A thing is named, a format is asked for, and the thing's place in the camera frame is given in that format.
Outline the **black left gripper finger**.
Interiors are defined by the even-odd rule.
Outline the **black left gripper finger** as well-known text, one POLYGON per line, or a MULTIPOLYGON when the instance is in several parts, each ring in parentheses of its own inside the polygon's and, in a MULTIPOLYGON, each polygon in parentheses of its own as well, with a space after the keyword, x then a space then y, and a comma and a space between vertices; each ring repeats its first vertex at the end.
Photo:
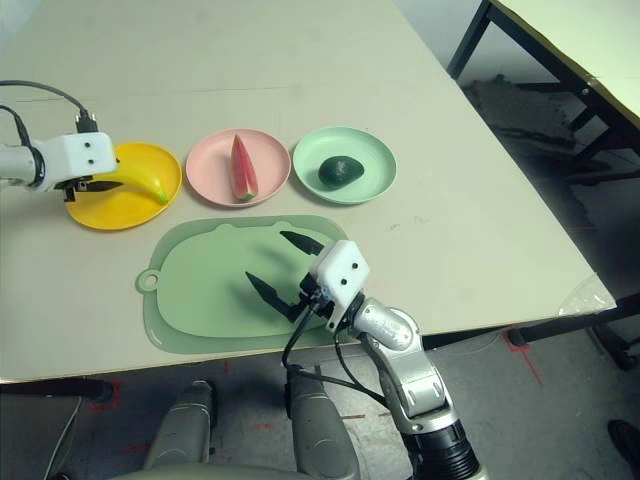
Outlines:
POLYGON ((122 186, 122 183, 116 181, 74 179, 62 183, 62 192, 64 193, 64 201, 66 203, 70 203, 76 201, 75 194, 77 192, 99 193, 109 191, 120 186, 122 186))

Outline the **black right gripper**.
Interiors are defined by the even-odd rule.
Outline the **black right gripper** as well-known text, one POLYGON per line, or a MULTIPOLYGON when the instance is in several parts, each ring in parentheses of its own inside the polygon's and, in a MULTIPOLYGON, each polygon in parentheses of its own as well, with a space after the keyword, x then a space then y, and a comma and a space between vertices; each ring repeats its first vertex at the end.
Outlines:
MULTIPOLYGON (((307 255, 318 256, 324 249, 324 245, 315 239, 294 231, 283 230, 280 231, 280 235, 307 255)), ((335 304, 328 290, 319 285, 310 273, 307 273, 299 284, 301 298, 297 303, 285 302, 279 297, 275 288, 250 272, 246 272, 245 275, 261 299, 291 323, 294 323, 302 313, 303 300, 321 318, 330 319, 333 314, 335 304)))

